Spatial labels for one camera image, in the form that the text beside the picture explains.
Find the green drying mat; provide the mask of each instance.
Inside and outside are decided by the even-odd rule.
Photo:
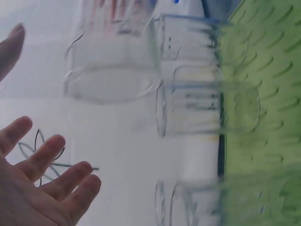
[[[301,0],[243,0],[230,21],[246,28],[248,50],[223,76],[256,86],[261,108],[253,132],[226,136],[225,174],[301,163]]]

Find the clear glass cup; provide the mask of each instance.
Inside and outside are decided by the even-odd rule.
[[[236,81],[184,80],[178,76],[183,75],[183,69],[179,67],[175,70],[173,81],[162,83],[156,92],[156,120],[160,137],[241,134],[255,129],[260,110],[257,88]],[[219,73],[217,67],[199,67],[200,75],[203,71]]]
[[[158,22],[163,60],[241,65],[248,52],[248,34],[240,25],[212,18],[162,14]]]
[[[300,225],[298,165],[215,180],[160,180],[157,226]]]
[[[112,20],[111,1],[95,6],[94,1],[82,0],[81,19],[67,51],[66,96],[106,104],[134,100],[158,88],[161,76],[153,20],[145,22],[143,4],[134,4],[130,13],[127,7],[118,7]]]

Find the white surface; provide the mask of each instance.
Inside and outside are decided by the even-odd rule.
[[[160,140],[153,119],[154,96],[127,105],[95,106],[73,101],[62,105],[57,97],[61,94],[65,73],[63,53],[69,43],[75,4],[74,0],[45,0],[38,9],[32,5],[0,18],[0,38],[4,38],[20,14],[36,10],[34,15],[26,17],[27,39],[20,62],[0,85],[5,88],[1,96],[9,98],[0,101],[5,109],[0,125],[26,114],[35,120],[35,128],[66,136],[70,145],[64,154],[67,162],[88,160],[94,167],[100,167],[95,173],[103,182],[101,192],[80,226],[154,226],[156,181],[179,176],[214,176],[217,150],[209,150],[216,148],[216,140],[212,141],[214,145],[212,137],[197,137],[193,143],[185,137]],[[54,117],[53,111],[62,115]],[[33,130],[24,142],[32,144],[34,134]],[[187,150],[189,158],[194,160],[193,170],[186,165],[191,161],[183,158]],[[8,159],[17,162],[23,156],[16,148]]]

